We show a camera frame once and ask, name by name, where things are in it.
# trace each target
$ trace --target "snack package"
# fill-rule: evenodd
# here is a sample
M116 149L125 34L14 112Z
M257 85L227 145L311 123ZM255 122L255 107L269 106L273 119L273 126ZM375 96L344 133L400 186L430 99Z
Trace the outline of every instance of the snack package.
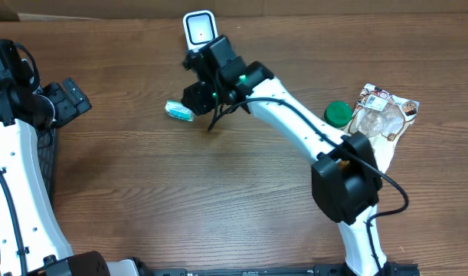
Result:
M185 120L188 122L192 122L195 120L195 114L193 111L189 110L187 107L182 105L182 103L168 100L165 103L165 112L173 118Z
M373 84L366 84L344 131L350 135L359 131L368 137L378 169L385 173L394 156L395 145L414 122L418 107L417 101L397 97Z

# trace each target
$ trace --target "black bracket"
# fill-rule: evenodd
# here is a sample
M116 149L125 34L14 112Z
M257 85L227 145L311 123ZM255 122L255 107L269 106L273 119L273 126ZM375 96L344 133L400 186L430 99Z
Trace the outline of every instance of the black bracket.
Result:
M184 89L182 104L196 115L202 115L218 104L237 104L253 93L253 88L274 74L260 62L246 66L237 56L228 38L221 35L198 51L189 51L183 62L186 70L192 69L199 82Z
M34 275L46 276L110 276L110 270L103 256L97 251L70 256L57 261L54 255L43 260L44 267Z
M344 136L341 147L377 167L368 138L360 133ZM380 176L350 160L339 149L319 154L312 165L312 196L318 207L334 222L351 225L369 206L378 203Z
M89 99L71 78L65 79L62 86L52 82L43 88L42 96L48 98L55 107L53 127L60 128L92 108Z
M346 264L318 264L314 267L314 276L355 276ZM375 276L420 276L417 264L398 264L387 262L382 268L383 275Z
M150 276L186 276L188 273L185 269L173 268L173 269L162 269L154 270Z

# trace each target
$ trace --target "wooden table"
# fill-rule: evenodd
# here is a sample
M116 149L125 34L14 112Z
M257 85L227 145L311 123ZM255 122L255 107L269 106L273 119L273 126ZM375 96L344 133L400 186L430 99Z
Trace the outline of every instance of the wooden table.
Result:
M421 102L389 175L411 198L380 219L389 259L422 275L468 275L468 14L219 18L244 60L265 63L318 115L366 83ZM243 111L168 117L195 75L180 19L1 23L42 83L73 77L93 109L60 131L54 212L75 253L152 268L343 262L336 224L311 196L306 161ZM402 198L389 185L380 210Z

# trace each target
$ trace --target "sticker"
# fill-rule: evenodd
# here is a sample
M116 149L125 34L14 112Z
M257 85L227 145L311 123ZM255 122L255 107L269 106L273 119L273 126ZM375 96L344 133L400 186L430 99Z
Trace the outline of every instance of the sticker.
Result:
M382 111L387 104L387 100L384 100L375 95L370 95L366 100L365 107L372 108L373 110Z

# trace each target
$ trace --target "white robotic arm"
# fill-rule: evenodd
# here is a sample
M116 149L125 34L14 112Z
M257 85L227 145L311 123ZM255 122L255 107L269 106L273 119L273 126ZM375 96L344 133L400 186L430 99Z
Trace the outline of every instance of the white robotic arm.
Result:
M32 69L18 48L31 59ZM63 127L91 108L71 79L63 85L66 90L56 83L41 88L29 52L0 40L1 274L138 276L132 260L106 263L95 251L74 255L54 217L38 162L36 129Z
M321 210L338 223L345 244L347 267L358 276L376 275L379 268L386 265L387 257L381 250L375 221L370 232L377 258L372 254L366 222L377 212L376 192L381 188L381 180L355 164L352 169L335 169L342 166L339 164L342 157L336 156L335 146L347 146L343 139L345 134L307 110L262 64L254 62L246 67L224 36L215 38L199 51L190 51L184 66L193 69L199 79L198 83L185 89L182 103L186 107L201 115L216 109L219 102L233 105L221 117L241 106L279 130L302 153L313 167L314 199ZM211 127L219 117L214 117ZM314 127L326 136L325 139L314 131ZM366 146L365 158L376 167L368 140L359 137L356 144L361 148Z
M272 80L266 79L258 84L253 88L253 93L247 98L252 99L257 97L272 97L286 101L326 134L330 140L337 144L343 142L341 137L345 135L344 132L324 123L307 110L298 100L290 95L277 77ZM320 153L327 154L334 150L333 146L322 140L300 116L288 107L265 101L254 101L247 105L249 106L249 111L255 117L269 123L280 131L302 153L310 165L318 160L317 156ZM372 257L365 224L368 218L376 212L377 206L370 206L358 215L353 224L338 223L346 250L346 264L358 276L373 276L378 272L375 259ZM387 257L381 250L375 223L371 227L371 231L378 261L380 262L380 266L384 267Z

